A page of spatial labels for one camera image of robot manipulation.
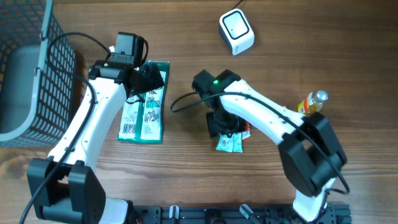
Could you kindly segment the teal wipes packet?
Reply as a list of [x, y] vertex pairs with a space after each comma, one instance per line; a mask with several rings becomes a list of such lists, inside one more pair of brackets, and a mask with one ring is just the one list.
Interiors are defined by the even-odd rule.
[[243, 153], [242, 134], [234, 133], [230, 138], [227, 135], [221, 135], [216, 150]]

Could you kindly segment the red stick packet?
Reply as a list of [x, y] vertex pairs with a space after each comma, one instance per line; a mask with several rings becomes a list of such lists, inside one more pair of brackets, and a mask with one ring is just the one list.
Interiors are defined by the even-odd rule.
[[241, 134], [242, 134], [242, 141], [243, 142], [251, 137], [250, 123], [248, 123], [247, 121], [246, 121], [246, 125], [245, 125], [245, 130]]

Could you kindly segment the green sponge package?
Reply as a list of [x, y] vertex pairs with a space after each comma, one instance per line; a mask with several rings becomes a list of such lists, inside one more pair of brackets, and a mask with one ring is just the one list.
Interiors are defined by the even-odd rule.
[[118, 141], [138, 144], [162, 142], [164, 101], [170, 63], [150, 60], [146, 64], [158, 66], [164, 86], [127, 99], [123, 106]]

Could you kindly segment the yellow dish soap bottle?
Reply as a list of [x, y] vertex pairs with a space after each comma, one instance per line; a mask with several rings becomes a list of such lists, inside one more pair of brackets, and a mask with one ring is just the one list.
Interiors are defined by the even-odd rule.
[[298, 104], [297, 111], [305, 116], [311, 116], [315, 112], [319, 112], [324, 102], [328, 100], [328, 93], [325, 90], [313, 91]]

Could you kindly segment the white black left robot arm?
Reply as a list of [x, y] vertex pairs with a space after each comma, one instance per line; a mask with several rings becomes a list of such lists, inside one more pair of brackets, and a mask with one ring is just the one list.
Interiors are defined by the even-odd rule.
[[96, 61], [83, 79], [86, 93], [65, 134], [45, 159], [27, 168], [28, 210], [61, 223], [140, 223], [130, 200], [108, 197], [95, 170], [111, 123], [131, 95], [163, 87], [155, 64], [146, 63], [145, 38], [117, 35], [115, 49]]

